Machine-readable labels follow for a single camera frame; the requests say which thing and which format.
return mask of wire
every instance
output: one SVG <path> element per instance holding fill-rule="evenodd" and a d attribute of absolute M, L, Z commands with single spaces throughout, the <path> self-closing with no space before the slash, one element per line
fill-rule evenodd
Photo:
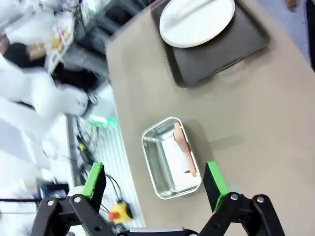
<path fill-rule="evenodd" d="M 117 183 L 117 181 L 109 174 L 105 174 L 109 180 L 112 182 L 112 185 L 113 185 L 113 188 L 114 188 L 114 191 L 115 191 L 115 194 L 116 194 L 116 197 L 117 197 L 117 201 L 119 200 L 123 200 L 123 192 L 122 192 L 122 189 L 120 188 L 119 184 Z M 116 187 L 114 185 L 114 182 L 116 183 L 118 189 L 119 189 L 119 192 L 120 192 L 120 197 L 118 196 L 118 193 L 117 193 L 117 190 L 116 190 Z"/>
<path fill-rule="evenodd" d="M 106 208 L 103 204 L 100 204 L 100 206 L 101 206 L 101 207 L 103 207 L 103 209 L 102 209 L 102 208 L 100 208 L 100 209 L 102 209 L 103 211 L 105 211 L 105 212 L 110 212 L 110 211 L 109 211 L 109 209 L 108 209 L 108 208 Z"/>
<path fill-rule="evenodd" d="M 78 118 L 78 117 L 76 118 L 76 123 L 77 123 L 77 127 L 78 127 L 78 130 L 79 130 L 79 135 L 80 135 L 82 138 L 84 138 L 84 137 L 83 137 L 82 128 L 81 128 L 81 125 L 80 125 L 80 123 L 79 123 L 79 118 Z"/>
<path fill-rule="evenodd" d="M 99 143 L 99 127 L 96 126 L 96 140 L 93 142 L 93 151 L 92 153 L 94 154 L 96 152 L 98 143 Z"/>
<path fill-rule="evenodd" d="M 33 199 L 22 199 L 22 198 L 17 198 L 17 199 L 11 199 L 11 198 L 1 198 L 0 202 L 8 202 L 8 203 L 40 203 L 41 198 L 33 198 Z"/>
<path fill-rule="evenodd" d="M 93 126 L 92 130 L 94 130 L 94 128 L 97 128 L 93 123 L 91 123 L 91 125 Z M 90 145 L 94 136 L 94 132 L 91 132 L 91 134 L 89 134 L 87 131 L 85 131 L 85 135 L 88 136 L 88 140 L 86 141 L 86 143 L 87 145 Z"/>
<path fill-rule="evenodd" d="M 47 158 L 53 159 L 54 161 L 57 161 L 57 160 L 67 161 L 67 162 L 71 161 L 71 157 L 68 157 L 65 155 L 58 155 L 57 154 L 55 157 L 53 157 L 53 156 L 47 155 L 47 153 L 45 151 L 43 151 L 43 153 Z"/>
<path fill-rule="evenodd" d="M 8 214 L 8 215 L 33 215 L 36 214 L 36 212 L 2 212 L 0 211 L 0 215 L 2 214 Z"/>

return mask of kitchen counter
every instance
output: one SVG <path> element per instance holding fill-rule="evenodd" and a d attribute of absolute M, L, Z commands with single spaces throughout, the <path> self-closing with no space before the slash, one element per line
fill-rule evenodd
<path fill-rule="evenodd" d="M 315 232 L 315 74 L 293 42 L 258 5 L 243 0 L 269 31 L 268 49 L 190 89 L 174 84 L 147 9 L 107 50 L 126 153 L 147 227 L 200 231 L 211 216 L 203 186 L 171 200 L 155 195 L 141 134 L 181 119 L 199 168 L 217 161 L 228 185 L 270 197 L 286 235 Z M 244 235 L 232 224 L 226 235 Z"/>

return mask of black cable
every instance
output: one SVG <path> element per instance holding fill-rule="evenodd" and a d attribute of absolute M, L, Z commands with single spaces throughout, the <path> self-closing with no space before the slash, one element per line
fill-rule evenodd
<path fill-rule="evenodd" d="M 89 172 L 92 166 L 90 164 L 83 163 L 79 168 L 79 180 L 82 185 L 87 181 L 87 177 L 89 176 Z"/>
<path fill-rule="evenodd" d="M 8 202 L 8 203 L 40 203 L 41 198 L 33 198 L 33 199 L 22 199 L 22 198 L 1 198 L 0 202 Z"/>
<path fill-rule="evenodd" d="M 30 105 L 30 104 L 28 104 L 28 103 L 25 103 L 25 102 L 14 102 L 14 103 L 16 103 L 16 104 L 19 104 L 19 105 L 22 105 L 22 106 L 24 106 L 24 107 L 26 107 L 26 108 L 28 108 L 28 109 L 31 109 L 31 110 L 33 110 L 33 111 L 35 111 L 35 107 L 33 107 L 32 105 Z"/>
<path fill-rule="evenodd" d="M 81 129 L 81 125 L 79 123 L 79 118 L 77 117 L 76 118 L 76 122 L 77 122 L 77 127 L 78 127 L 78 130 L 79 130 L 79 136 L 84 139 L 84 136 L 83 136 L 83 132 L 82 132 L 82 129 Z"/>
<path fill-rule="evenodd" d="M 110 212 L 109 209 L 106 208 L 103 204 L 100 204 L 100 205 L 101 205 L 101 207 L 103 207 L 103 209 L 101 208 L 103 211 Z"/>
<path fill-rule="evenodd" d="M 62 160 L 62 161 L 67 161 L 67 162 L 71 161 L 71 158 L 64 156 L 64 155 L 56 155 L 56 157 L 52 157 L 52 156 L 47 155 L 47 153 L 45 151 L 43 151 L 43 153 L 44 153 L 45 157 L 53 159 L 53 160 Z"/>
<path fill-rule="evenodd" d="M 120 201 L 120 200 L 123 200 L 123 192 L 122 192 L 122 189 L 120 188 L 119 184 L 117 183 L 117 181 L 109 174 L 105 174 L 109 180 L 111 181 L 112 185 L 113 185 L 113 188 L 114 188 L 114 191 L 115 191 L 115 194 L 116 194 L 116 197 L 117 197 L 117 201 Z M 117 193 L 117 190 L 116 190 L 116 187 L 114 185 L 114 182 L 116 183 L 118 189 L 119 189 L 119 192 L 120 192 L 120 197 L 118 196 L 118 193 Z"/>

